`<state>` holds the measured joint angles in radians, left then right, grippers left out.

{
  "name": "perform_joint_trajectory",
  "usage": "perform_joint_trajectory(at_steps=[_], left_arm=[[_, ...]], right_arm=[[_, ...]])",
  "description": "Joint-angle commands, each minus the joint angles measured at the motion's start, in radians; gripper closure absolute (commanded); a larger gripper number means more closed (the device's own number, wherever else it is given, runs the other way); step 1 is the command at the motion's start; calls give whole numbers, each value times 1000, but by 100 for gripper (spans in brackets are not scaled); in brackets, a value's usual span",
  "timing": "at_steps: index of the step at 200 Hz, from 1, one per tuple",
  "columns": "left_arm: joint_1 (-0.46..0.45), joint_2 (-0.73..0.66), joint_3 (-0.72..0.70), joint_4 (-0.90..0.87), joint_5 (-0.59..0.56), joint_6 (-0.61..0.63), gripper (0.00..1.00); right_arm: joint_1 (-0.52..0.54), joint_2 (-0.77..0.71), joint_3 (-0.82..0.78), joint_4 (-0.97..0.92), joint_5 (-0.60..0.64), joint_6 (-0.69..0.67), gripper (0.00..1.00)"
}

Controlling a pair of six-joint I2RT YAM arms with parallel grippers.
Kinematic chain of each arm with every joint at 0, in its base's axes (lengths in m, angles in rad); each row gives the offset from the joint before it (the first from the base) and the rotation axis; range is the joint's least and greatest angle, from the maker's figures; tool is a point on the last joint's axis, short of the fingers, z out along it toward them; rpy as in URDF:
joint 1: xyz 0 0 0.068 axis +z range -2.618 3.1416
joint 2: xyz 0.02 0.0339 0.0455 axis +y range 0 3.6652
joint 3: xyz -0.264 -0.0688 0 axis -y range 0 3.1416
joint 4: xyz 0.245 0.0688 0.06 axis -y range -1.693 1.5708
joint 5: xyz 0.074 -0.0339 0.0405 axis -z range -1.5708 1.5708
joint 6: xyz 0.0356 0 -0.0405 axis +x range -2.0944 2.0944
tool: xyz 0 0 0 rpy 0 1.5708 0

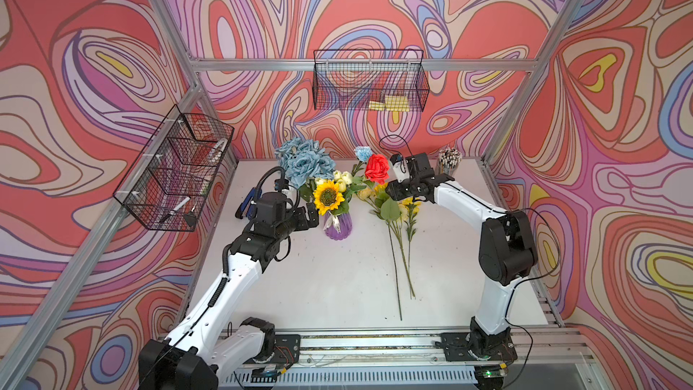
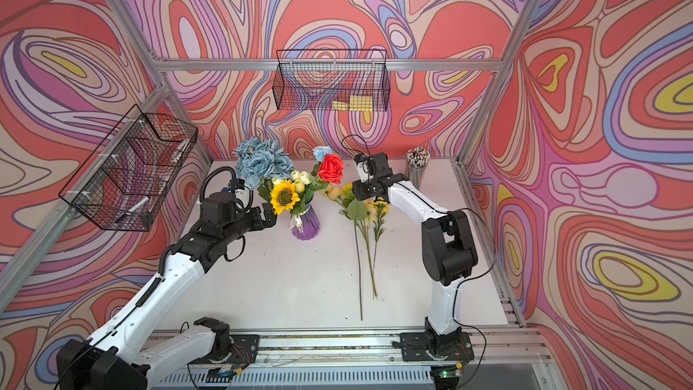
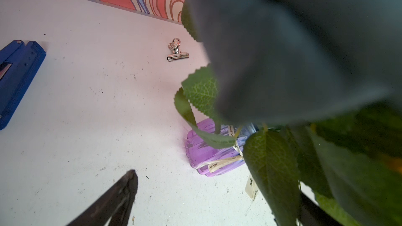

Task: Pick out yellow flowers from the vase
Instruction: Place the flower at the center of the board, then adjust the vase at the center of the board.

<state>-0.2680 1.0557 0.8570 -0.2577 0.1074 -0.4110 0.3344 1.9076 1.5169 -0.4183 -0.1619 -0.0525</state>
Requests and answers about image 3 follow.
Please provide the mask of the purple glass vase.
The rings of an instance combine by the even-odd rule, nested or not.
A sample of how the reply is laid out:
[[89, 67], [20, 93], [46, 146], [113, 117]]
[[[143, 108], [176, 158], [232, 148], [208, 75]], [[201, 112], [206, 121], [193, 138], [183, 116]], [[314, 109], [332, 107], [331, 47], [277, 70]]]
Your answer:
[[[202, 131], [214, 133], [215, 123], [212, 119], [204, 119], [197, 124], [198, 128]], [[254, 133], [257, 132], [257, 127], [253, 124], [246, 125], [241, 129], [239, 137], [237, 138], [240, 150], [243, 152], [246, 140]], [[221, 135], [229, 135], [229, 127], [226, 125], [221, 126]], [[234, 148], [215, 149], [209, 146], [202, 138], [200, 138], [193, 130], [187, 134], [187, 139], [184, 143], [186, 148], [186, 156], [189, 159], [189, 164], [192, 168], [196, 169], [199, 174], [207, 177], [223, 175], [245, 164], [244, 160], [232, 162], [223, 166], [213, 172], [207, 165], [201, 166], [207, 162], [223, 160], [225, 158], [236, 157], [239, 154]]]

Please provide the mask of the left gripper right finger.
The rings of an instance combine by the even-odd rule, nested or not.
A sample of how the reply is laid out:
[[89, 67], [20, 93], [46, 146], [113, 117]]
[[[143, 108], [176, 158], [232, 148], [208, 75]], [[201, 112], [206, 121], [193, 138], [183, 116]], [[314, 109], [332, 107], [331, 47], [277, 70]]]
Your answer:
[[304, 193], [300, 194], [298, 220], [304, 226], [341, 226], [339, 222], [314, 204]]

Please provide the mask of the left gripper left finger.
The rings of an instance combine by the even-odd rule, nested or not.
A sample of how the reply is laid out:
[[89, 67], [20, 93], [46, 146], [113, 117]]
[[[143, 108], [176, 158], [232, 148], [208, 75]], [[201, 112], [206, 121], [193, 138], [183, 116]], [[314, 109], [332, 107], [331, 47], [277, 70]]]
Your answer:
[[70, 226], [126, 226], [138, 190], [138, 176], [129, 170]]

